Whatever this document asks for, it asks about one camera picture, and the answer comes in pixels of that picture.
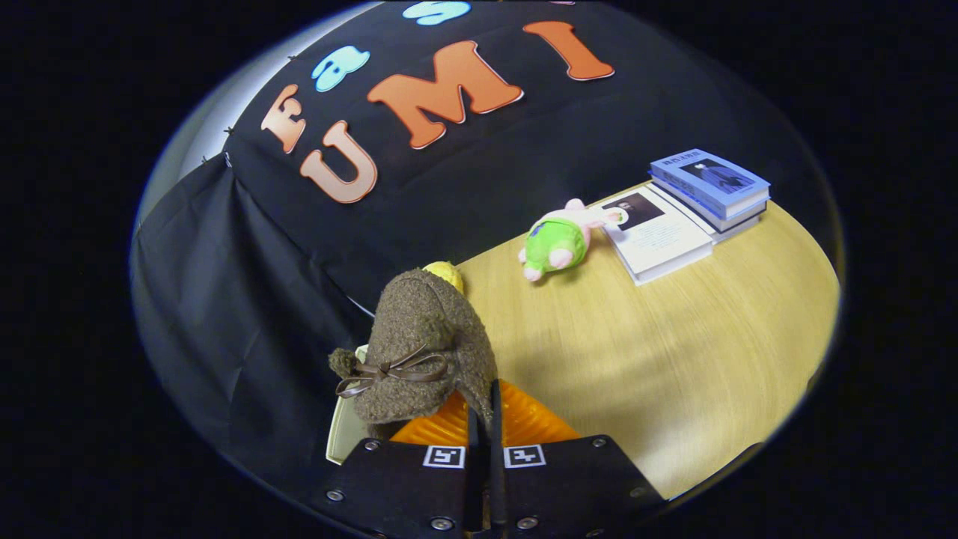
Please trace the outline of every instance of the orange soft gripper pad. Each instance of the orange soft gripper pad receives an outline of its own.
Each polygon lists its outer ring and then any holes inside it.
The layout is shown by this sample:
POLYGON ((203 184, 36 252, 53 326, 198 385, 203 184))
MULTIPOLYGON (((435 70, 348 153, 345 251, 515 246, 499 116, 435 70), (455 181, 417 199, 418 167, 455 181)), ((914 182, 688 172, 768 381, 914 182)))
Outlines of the orange soft gripper pad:
MULTIPOLYGON (((516 386, 499 381, 502 396, 502 445, 532 445, 579 438, 542 403, 516 386)), ((391 439, 419 445, 468 445, 468 406, 459 391, 454 391, 434 415, 417 417, 406 423, 391 439)))
POLYGON ((518 387, 500 380, 499 393, 502 395, 502 447, 581 437, 559 416, 518 387))
POLYGON ((427 417, 413 418, 390 440, 419 445, 469 445, 466 399, 459 391, 453 391, 439 411, 427 417))

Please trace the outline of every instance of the leather bow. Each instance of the leather bow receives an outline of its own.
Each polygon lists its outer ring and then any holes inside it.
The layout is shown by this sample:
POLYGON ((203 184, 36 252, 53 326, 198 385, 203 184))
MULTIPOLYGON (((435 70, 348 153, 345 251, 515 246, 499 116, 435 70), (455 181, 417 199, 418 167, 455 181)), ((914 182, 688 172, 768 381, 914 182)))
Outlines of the leather bow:
POLYGON ((443 378, 445 372, 449 368, 449 363, 442 354, 429 354, 428 356, 423 356, 416 359, 410 364, 406 364, 415 358, 417 354, 422 352, 425 347, 426 344, 423 344, 418 350, 395 363, 383 362, 379 366, 356 363, 354 369, 358 370, 359 374, 344 378, 343 381, 336 386, 336 394, 344 399, 355 397, 359 393, 362 393, 366 389, 369 389, 375 385, 376 382, 384 380, 385 378, 396 378, 399 380, 405 380, 406 382, 435 382, 443 378), (439 370, 434 372, 410 372, 405 370, 409 367, 416 366, 433 358, 439 358, 442 360, 443 364, 439 367, 439 370), (347 386, 353 382, 359 382, 359 385, 356 387, 347 388, 347 386))

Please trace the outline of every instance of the wooden table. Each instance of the wooden table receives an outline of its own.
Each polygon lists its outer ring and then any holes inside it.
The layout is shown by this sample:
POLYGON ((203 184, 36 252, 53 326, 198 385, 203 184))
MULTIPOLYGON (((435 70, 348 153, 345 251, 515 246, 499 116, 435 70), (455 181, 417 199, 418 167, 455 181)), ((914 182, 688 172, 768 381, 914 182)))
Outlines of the wooden table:
POLYGON ((500 378, 580 434, 612 436, 666 499, 785 421, 836 324, 828 258, 774 202, 711 256, 640 287, 600 230, 579 266, 530 283, 523 238, 458 266, 500 378))

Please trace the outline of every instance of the brown deerstalker hat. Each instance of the brown deerstalker hat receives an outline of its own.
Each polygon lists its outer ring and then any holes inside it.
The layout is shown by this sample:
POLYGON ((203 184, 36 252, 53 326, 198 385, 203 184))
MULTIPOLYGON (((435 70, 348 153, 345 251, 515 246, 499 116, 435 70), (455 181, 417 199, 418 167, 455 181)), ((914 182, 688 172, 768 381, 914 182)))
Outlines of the brown deerstalker hat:
POLYGON ((365 363, 337 348, 330 367, 343 379, 337 394, 355 399, 372 437, 436 413, 454 390, 491 428, 497 372, 486 328, 459 291, 428 271, 412 269, 386 285, 365 363))

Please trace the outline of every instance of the stack of books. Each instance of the stack of books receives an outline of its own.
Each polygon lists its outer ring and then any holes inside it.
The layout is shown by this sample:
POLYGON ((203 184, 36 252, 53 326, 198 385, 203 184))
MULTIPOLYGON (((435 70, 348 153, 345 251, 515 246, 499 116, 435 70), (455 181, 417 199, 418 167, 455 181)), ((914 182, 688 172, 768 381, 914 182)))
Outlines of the stack of books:
POLYGON ((702 150, 653 161, 650 174, 656 193, 677 200, 713 244, 754 226, 770 200, 767 181, 702 150))

